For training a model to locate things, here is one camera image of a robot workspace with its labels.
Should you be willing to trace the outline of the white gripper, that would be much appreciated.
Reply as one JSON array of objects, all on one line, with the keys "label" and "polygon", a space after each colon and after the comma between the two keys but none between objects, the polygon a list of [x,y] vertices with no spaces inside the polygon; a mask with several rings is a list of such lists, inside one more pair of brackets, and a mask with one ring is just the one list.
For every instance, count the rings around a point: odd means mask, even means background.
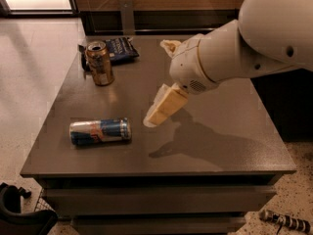
[{"label": "white gripper", "polygon": [[175,83],[172,86],[163,84],[160,87],[143,120],[146,127],[159,126],[182,109],[188,102],[188,93],[197,95],[218,87],[201,66],[201,38],[202,34],[198,34],[182,43],[166,39],[159,43],[171,58],[169,74]]}]

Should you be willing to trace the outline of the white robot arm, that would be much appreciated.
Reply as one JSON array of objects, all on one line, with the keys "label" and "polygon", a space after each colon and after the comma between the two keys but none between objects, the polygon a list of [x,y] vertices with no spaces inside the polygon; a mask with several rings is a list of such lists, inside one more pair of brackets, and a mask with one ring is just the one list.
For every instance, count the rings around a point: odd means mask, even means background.
[{"label": "white robot arm", "polygon": [[162,124],[191,94],[233,78],[306,69],[313,71],[313,0],[245,0],[239,17],[183,42],[163,40],[173,84],[163,84],[144,125]]}]

